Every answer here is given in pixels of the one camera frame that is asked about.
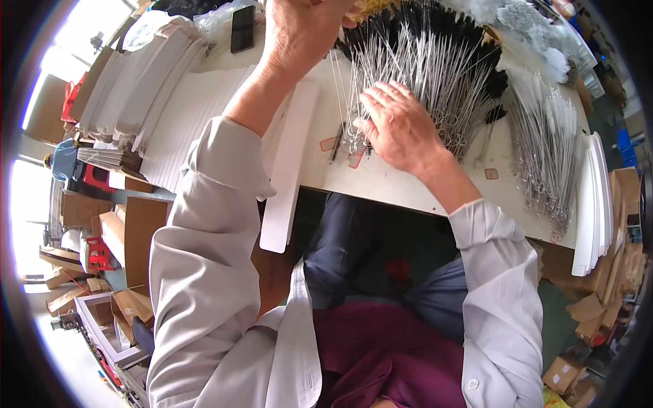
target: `red plastic stool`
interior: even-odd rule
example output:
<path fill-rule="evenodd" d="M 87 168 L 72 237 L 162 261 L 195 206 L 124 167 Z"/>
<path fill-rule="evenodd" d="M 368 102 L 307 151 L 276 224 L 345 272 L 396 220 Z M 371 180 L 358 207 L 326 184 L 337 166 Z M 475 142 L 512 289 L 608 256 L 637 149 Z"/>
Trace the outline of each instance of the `red plastic stool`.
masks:
<path fill-rule="evenodd" d="M 96 168 L 93 165 L 86 164 L 86 169 L 84 170 L 84 177 L 82 181 L 88 185 L 92 185 L 99 189 L 106 191 L 107 193 L 115 193 L 116 189 L 109 187 L 109 172 L 103 168 Z"/>
<path fill-rule="evenodd" d="M 102 238 L 94 236 L 86 238 L 88 244 L 88 268 L 93 270 L 114 270 L 109 265 L 109 248 Z"/>

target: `purple shirt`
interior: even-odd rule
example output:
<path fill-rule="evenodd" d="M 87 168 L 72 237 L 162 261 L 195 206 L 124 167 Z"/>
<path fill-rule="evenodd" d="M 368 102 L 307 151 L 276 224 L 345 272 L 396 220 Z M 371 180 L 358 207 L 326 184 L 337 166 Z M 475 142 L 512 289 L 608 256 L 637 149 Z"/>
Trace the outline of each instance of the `purple shirt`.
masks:
<path fill-rule="evenodd" d="M 317 408 L 465 407 L 463 348 L 397 305 L 313 311 L 323 385 Z"/>

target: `shirt cuff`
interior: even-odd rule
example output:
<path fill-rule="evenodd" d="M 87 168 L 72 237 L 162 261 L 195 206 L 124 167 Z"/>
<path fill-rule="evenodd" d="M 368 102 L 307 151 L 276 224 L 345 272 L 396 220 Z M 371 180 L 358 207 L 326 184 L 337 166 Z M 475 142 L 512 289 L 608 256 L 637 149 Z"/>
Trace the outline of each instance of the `shirt cuff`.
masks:
<path fill-rule="evenodd" d="M 483 198 L 474 200 L 449 216 L 451 229 L 458 249 L 468 249 L 496 239 L 521 241 L 524 230 L 508 217 L 501 208 Z"/>
<path fill-rule="evenodd" d="M 191 144 L 182 172 L 188 170 L 259 200 L 276 194 L 263 168 L 259 135 L 222 116 L 212 118 Z"/>

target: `yellow hard hat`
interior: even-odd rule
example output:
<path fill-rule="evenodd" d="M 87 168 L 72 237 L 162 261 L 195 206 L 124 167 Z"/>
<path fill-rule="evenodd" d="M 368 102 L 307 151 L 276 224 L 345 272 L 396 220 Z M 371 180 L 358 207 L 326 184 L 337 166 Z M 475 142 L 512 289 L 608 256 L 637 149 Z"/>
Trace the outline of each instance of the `yellow hard hat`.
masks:
<path fill-rule="evenodd" d="M 45 168 L 52 168 L 51 162 L 52 162 L 52 154 L 45 155 L 45 157 L 43 158 L 43 165 L 45 166 Z"/>

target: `smartphone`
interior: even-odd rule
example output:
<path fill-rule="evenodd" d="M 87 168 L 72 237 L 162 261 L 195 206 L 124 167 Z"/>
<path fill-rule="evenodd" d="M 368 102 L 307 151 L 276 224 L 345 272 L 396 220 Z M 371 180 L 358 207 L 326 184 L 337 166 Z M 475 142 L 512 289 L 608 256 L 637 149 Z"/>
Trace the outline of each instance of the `smartphone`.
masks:
<path fill-rule="evenodd" d="M 254 47 L 254 13 L 256 8 L 248 6 L 234 11 L 231 16 L 231 53 Z"/>

